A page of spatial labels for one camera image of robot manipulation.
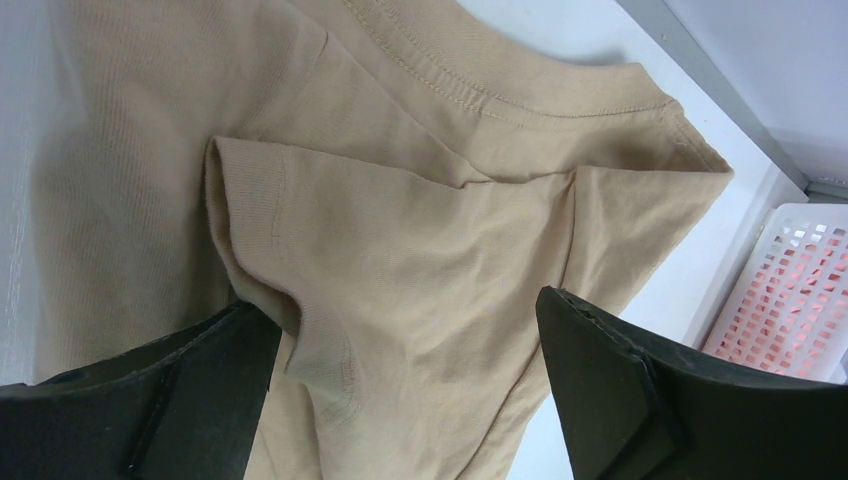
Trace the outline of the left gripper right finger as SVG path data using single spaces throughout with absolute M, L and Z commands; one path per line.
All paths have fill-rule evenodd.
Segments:
M 843 479 L 847 389 L 733 364 L 545 287 L 536 318 L 577 479 Z

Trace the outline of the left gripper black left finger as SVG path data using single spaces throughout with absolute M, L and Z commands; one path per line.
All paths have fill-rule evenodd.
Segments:
M 281 328 L 235 303 L 118 356 L 1 390 L 5 479 L 241 479 Z

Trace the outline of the beige t shirt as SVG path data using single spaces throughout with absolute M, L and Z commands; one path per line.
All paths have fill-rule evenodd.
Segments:
M 638 64 L 452 1 L 51 1 L 46 379 L 236 299 L 284 329 L 251 479 L 503 479 L 546 286 L 621 312 L 732 178 Z

